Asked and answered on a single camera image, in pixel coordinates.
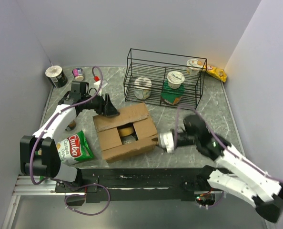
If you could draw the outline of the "brown cardboard box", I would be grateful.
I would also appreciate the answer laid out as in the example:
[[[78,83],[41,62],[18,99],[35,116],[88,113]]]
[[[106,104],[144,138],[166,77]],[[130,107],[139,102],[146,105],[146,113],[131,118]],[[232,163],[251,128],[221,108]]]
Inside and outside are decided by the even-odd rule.
[[[107,163],[150,152],[158,144],[158,133],[145,103],[119,109],[118,116],[93,117],[102,159]]]

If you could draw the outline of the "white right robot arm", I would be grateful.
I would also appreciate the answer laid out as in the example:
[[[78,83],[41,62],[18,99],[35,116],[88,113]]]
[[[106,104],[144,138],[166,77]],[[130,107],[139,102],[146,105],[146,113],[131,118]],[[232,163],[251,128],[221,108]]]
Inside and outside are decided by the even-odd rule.
[[[236,147],[216,134],[197,114],[183,120],[184,129],[172,130],[173,149],[195,145],[198,152],[216,165],[229,171],[204,166],[197,178],[198,187],[210,187],[227,192],[249,203],[265,220],[277,223],[283,212],[283,180],[278,180],[263,171]]]

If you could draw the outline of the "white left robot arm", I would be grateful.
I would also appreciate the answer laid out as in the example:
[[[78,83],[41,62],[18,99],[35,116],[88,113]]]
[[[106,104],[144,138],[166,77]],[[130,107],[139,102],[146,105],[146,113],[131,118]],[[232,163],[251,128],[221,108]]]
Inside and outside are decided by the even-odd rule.
[[[56,143],[60,134],[83,110],[94,110],[105,117],[119,115],[109,94],[101,96],[98,93],[89,95],[87,82],[72,82],[71,90],[62,97],[47,122],[33,135],[21,138],[20,170],[23,174],[61,180],[73,192],[82,189],[81,170],[61,162]]]

